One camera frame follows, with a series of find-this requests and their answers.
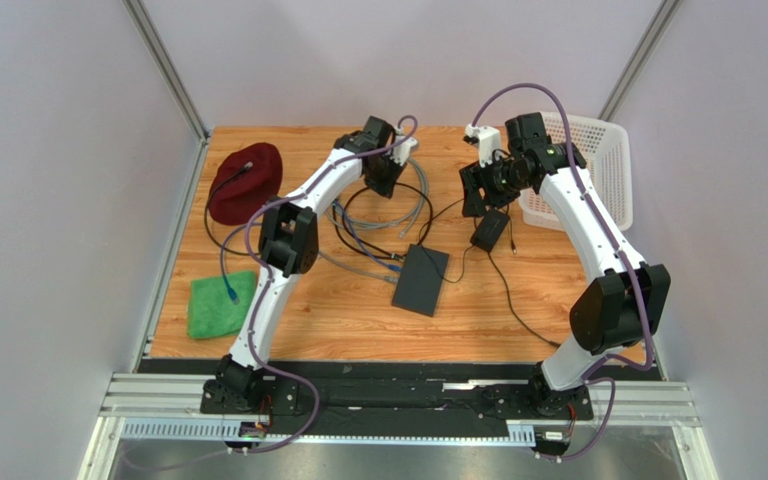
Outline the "black network switch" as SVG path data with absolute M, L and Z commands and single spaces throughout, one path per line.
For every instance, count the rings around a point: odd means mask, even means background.
M 411 244 L 402 265 L 391 305 L 433 317 L 450 260 L 448 253 Z

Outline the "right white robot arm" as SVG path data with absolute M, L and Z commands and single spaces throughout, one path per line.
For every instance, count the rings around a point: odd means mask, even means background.
M 477 161 L 459 172 L 464 216 L 484 216 L 531 189 L 551 207 L 582 263 L 588 286 L 570 310 L 570 336 L 540 365 L 543 384 L 551 391 L 579 387 L 637 343 L 645 359 L 632 366 L 650 369 L 670 275 L 626 240 L 572 139 L 554 142 L 542 114 L 533 113 L 506 121 L 503 131 L 471 123 L 464 140 L 478 150 Z

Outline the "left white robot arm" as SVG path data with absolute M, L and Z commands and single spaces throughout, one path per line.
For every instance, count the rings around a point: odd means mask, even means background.
M 272 372 L 268 358 L 284 308 L 301 276 L 318 254 L 318 222 L 352 183 L 389 197 L 407 160 L 418 146 L 414 129 L 370 117 L 358 131 L 340 137 L 314 173 L 285 197 L 276 196 L 252 214 L 259 238 L 244 228 L 245 247 L 260 271 L 251 306 L 240 334 L 220 361 L 216 378 L 206 384 L 212 397 L 225 395 L 245 410 L 264 395 L 263 376 Z

